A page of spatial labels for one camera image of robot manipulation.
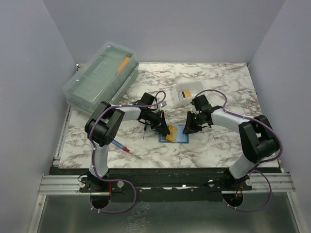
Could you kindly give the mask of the blue leather card holder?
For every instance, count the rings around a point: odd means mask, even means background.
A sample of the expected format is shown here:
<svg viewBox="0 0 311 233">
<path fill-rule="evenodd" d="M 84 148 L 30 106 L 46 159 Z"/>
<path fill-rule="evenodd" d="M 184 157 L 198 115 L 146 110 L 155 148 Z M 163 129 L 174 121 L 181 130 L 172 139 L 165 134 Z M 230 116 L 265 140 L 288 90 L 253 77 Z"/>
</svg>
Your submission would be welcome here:
<svg viewBox="0 0 311 233">
<path fill-rule="evenodd" d="M 159 143 L 179 143 L 179 144 L 188 144 L 189 143 L 189 135 L 183 134 L 183 129 L 185 126 L 183 125 L 174 125 L 174 127 L 177 129 L 176 132 L 176 138 L 175 141 L 172 142 L 170 140 L 166 139 L 166 136 L 163 136 L 162 134 L 158 135 L 158 141 Z"/>
</svg>

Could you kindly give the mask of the white plastic card tray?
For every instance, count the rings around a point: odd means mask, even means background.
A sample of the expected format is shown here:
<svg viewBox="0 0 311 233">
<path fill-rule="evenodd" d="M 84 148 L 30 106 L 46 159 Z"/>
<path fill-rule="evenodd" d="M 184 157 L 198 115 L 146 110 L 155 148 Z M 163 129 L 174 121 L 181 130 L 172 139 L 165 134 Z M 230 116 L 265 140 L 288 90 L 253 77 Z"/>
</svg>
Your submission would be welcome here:
<svg viewBox="0 0 311 233">
<path fill-rule="evenodd" d="M 203 81 L 188 81 L 176 84 L 171 90 L 174 108 L 187 106 L 204 89 Z"/>
</svg>

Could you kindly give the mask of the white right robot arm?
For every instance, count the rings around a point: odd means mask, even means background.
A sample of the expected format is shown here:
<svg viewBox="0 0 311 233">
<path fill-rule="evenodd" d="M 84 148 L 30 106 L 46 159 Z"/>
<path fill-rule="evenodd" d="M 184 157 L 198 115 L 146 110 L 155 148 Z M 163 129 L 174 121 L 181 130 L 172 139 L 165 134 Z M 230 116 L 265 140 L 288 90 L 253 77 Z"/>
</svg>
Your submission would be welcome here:
<svg viewBox="0 0 311 233">
<path fill-rule="evenodd" d="M 235 190 L 241 185 L 241 178 L 262 159 L 280 150 L 280 142 L 266 116 L 242 116 L 218 105 L 213 107 L 205 95 L 195 97 L 190 103 L 195 112 L 187 112 L 183 134 L 197 133 L 205 127 L 217 125 L 240 135 L 242 155 L 225 171 L 223 180 L 227 189 Z"/>
</svg>

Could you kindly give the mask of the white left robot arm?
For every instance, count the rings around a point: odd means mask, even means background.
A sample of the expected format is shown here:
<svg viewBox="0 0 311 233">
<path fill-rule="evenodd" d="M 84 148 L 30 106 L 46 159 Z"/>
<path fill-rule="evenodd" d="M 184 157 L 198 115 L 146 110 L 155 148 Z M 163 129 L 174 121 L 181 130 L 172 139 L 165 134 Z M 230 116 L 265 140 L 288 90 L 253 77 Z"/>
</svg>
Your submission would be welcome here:
<svg viewBox="0 0 311 233">
<path fill-rule="evenodd" d="M 91 186 L 96 191 L 102 192 L 107 188 L 108 180 L 104 176 L 108 172 L 109 145 L 115 139 L 122 122 L 134 120 L 162 135 L 170 134 L 164 111 L 161 109 L 166 93 L 158 91 L 160 93 L 164 94 L 160 101 L 157 96 L 146 92 L 141 99 L 129 104 L 113 105 L 103 101 L 87 121 L 85 132 L 92 146 L 89 171 L 94 176 Z"/>
</svg>

